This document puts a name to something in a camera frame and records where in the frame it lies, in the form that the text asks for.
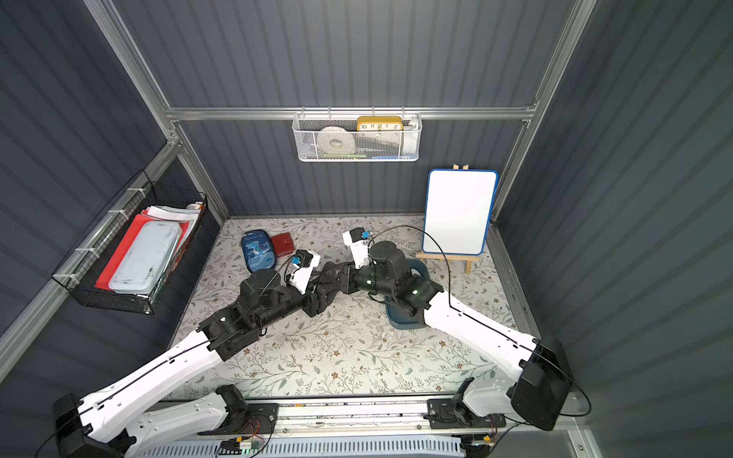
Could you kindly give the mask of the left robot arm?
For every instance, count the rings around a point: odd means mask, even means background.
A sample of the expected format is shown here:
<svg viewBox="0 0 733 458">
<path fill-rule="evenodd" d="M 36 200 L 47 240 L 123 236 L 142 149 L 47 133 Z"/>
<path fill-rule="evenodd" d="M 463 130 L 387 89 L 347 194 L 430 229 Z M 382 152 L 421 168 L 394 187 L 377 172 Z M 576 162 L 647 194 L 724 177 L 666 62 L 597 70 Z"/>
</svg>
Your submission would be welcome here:
<svg viewBox="0 0 733 458">
<path fill-rule="evenodd" d="M 234 385 L 200 400 L 155 410 L 180 385 L 226 362 L 263 338 L 265 330 L 303 311 L 326 311 L 339 293 L 355 292 L 354 263 L 326 263 L 321 270 L 295 265 L 251 274 L 237 299 L 162 355 L 116 383 L 82 398 L 68 394 L 53 404 L 53 440 L 62 457 L 133 457 L 192 434 L 256 432 L 267 420 L 248 406 Z"/>
</svg>

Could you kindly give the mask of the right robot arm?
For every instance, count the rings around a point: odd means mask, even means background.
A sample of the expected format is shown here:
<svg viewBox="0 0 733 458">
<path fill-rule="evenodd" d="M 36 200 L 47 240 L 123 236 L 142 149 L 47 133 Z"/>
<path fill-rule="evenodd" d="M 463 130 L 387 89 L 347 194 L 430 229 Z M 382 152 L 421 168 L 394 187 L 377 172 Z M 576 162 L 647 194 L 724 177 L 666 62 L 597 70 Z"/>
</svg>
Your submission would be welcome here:
<svg viewBox="0 0 733 458">
<path fill-rule="evenodd" d="M 473 419 L 509 413 L 542 431 L 555 427 L 574 385 L 565 349 L 557 338 L 537 338 L 482 315 L 445 286 L 414 274 L 393 242 L 369 246 L 364 240 L 347 240 L 345 244 L 354 261 L 343 282 L 345 291 L 384 296 L 403 314 L 458 339 L 506 375 L 502 383 L 467 378 L 454 397 L 458 422 L 467 425 Z"/>
</svg>

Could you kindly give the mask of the teal plastic storage box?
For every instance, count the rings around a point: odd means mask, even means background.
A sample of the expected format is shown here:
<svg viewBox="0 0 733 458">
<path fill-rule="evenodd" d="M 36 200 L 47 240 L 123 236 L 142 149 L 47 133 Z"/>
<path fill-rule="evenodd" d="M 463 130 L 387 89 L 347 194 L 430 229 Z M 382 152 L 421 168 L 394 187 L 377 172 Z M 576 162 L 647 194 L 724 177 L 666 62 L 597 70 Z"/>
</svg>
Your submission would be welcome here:
<svg viewBox="0 0 733 458">
<path fill-rule="evenodd" d="M 413 330 L 426 327 L 425 311 L 431 300 L 444 288 L 433 282 L 429 271 L 417 259 L 409 259 L 410 275 L 397 287 L 395 298 L 386 296 L 387 318 L 398 330 Z"/>
</svg>

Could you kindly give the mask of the red wallet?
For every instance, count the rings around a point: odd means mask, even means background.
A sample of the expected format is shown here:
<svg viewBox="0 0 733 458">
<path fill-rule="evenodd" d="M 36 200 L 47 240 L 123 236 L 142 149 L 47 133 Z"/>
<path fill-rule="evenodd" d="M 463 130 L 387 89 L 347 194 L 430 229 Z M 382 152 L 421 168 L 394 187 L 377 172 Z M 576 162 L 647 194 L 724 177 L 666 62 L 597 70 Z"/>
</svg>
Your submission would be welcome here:
<svg viewBox="0 0 733 458">
<path fill-rule="evenodd" d="M 275 256 L 278 259 L 289 257 L 296 252 L 294 240 L 292 239 L 290 233 L 282 233 L 279 235 L 271 236 L 270 239 Z"/>
</svg>

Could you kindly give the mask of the white tape roll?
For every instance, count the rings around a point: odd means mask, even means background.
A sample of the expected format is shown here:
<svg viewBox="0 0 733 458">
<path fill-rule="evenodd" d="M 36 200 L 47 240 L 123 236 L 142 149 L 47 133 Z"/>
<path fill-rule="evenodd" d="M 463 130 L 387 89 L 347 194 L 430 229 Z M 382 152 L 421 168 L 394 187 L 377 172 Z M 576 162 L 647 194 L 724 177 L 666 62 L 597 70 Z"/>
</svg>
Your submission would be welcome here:
<svg viewBox="0 0 733 458">
<path fill-rule="evenodd" d="M 337 126 L 324 127 L 319 131 L 316 134 L 316 146 L 323 156 L 347 156 L 356 150 L 353 133 Z"/>
</svg>

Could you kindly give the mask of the white papers in basket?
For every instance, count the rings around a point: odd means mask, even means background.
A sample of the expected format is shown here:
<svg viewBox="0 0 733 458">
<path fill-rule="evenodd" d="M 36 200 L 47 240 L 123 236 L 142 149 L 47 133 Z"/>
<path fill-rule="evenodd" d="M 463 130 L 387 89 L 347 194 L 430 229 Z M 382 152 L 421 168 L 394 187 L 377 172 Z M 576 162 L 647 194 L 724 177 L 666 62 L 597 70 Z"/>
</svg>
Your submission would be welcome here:
<svg viewBox="0 0 733 458">
<path fill-rule="evenodd" d="M 151 205 L 143 210 L 141 214 L 151 219 L 158 219 L 159 221 L 173 221 L 189 228 L 196 224 L 202 210 L 203 207 L 199 203 L 188 205 L 185 208 Z"/>
</svg>

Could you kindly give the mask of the yellow clock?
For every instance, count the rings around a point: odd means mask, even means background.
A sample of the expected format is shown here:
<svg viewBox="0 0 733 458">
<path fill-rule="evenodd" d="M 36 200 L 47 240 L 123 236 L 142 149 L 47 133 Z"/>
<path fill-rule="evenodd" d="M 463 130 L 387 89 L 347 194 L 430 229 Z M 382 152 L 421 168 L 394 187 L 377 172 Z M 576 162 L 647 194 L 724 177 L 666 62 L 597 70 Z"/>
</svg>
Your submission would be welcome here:
<svg viewBox="0 0 733 458">
<path fill-rule="evenodd" d="M 360 116 L 357 119 L 358 132 L 401 132 L 404 122 L 401 116 Z"/>
</svg>

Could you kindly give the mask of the small circuit board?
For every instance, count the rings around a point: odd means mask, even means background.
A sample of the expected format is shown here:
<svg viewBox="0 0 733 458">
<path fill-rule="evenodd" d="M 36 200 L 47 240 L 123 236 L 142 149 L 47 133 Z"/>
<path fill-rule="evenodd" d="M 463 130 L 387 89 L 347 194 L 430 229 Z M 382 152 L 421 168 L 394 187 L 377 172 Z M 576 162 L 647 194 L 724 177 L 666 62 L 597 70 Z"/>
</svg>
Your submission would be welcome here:
<svg viewBox="0 0 733 458">
<path fill-rule="evenodd" d="M 261 449 L 261 441 L 238 437 L 221 441 L 217 455 L 243 455 L 257 453 Z"/>
</svg>

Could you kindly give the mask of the white plastic tray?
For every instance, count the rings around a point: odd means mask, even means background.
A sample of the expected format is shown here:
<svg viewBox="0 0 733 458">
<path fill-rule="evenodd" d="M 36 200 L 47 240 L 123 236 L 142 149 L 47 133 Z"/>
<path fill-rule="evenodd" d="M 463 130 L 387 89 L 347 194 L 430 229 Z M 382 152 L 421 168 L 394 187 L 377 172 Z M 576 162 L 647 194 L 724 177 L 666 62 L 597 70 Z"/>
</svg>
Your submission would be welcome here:
<svg viewBox="0 0 733 458">
<path fill-rule="evenodd" d="M 143 223 L 108 282 L 110 290 L 118 294 L 148 295 L 171 261 L 180 237 L 179 223 Z"/>
</svg>

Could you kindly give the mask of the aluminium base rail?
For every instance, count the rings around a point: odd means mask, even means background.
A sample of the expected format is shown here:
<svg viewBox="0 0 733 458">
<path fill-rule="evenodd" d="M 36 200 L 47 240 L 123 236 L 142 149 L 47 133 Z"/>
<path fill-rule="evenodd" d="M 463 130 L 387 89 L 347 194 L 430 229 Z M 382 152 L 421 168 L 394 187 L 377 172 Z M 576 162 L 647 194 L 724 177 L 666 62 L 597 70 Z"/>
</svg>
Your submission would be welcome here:
<svg viewBox="0 0 733 458">
<path fill-rule="evenodd" d="M 252 439 L 367 435 L 476 435 L 533 429 L 508 406 L 479 416 L 460 408 L 455 394 L 260 399 L 226 406 L 210 394 L 145 412 L 124 429 L 133 452 L 194 437 Z"/>
</svg>

